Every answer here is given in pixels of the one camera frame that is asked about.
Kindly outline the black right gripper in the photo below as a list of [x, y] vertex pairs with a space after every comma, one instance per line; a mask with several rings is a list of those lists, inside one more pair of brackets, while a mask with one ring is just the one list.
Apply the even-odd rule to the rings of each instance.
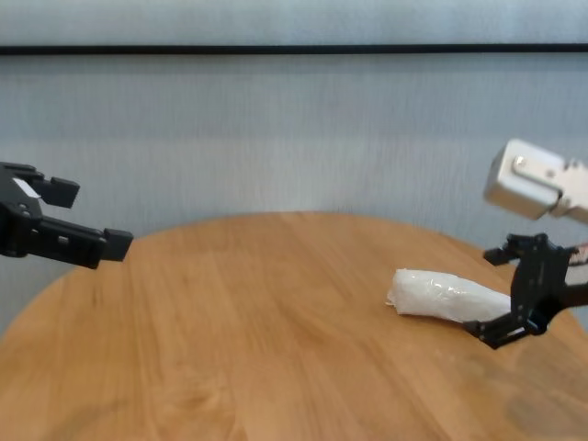
[[462, 323], [470, 335], [491, 349], [530, 334], [544, 334], [560, 312], [587, 305], [587, 283], [566, 281], [569, 269], [587, 265], [583, 245], [556, 245], [545, 233], [509, 234], [503, 245], [485, 250], [483, 258], [493, 266], [518, 262], [511, 284], [514, 316], [506, 313], [489, 321]]

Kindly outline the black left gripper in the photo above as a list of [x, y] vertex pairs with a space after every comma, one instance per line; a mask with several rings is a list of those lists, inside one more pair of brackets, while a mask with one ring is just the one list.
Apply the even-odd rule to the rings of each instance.
[[29, 254], [96, 269], [102, 261], [122, 262], [134, 236], [120, 230], [98, 230], [43, 219], [39, 200], [70, 209], [80, 186], [45, 175], [27, 164], [1, 163], [1, 255]]

